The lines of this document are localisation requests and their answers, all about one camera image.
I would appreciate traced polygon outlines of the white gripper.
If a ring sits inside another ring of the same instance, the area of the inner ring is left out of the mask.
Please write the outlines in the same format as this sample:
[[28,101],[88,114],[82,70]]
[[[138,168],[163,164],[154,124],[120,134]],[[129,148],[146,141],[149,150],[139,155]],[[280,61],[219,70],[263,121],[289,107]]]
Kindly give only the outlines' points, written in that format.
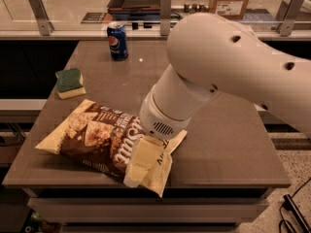
[[175,138],[190,123],[188,119],[177,120],[166,116],[157,107],[152,91],[144,99],[139,117],[143,129],[150,136],[145,136],[134,144],[123,179],[128,187],[137,187],[149,173],[162,153],[161,140]]

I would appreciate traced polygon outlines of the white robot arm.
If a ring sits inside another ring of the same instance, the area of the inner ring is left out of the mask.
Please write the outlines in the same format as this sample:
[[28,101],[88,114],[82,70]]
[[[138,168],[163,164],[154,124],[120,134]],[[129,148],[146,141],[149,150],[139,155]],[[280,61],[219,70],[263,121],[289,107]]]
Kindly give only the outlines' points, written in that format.
[[184,17],[169,33],[167,57],[140,109],[147,135],[134,144],[125,185],[140,185],[160,156],[160,142],[176,137],[223,92],[311,134],[311,62],[266,45],[247,26],[215,14]]

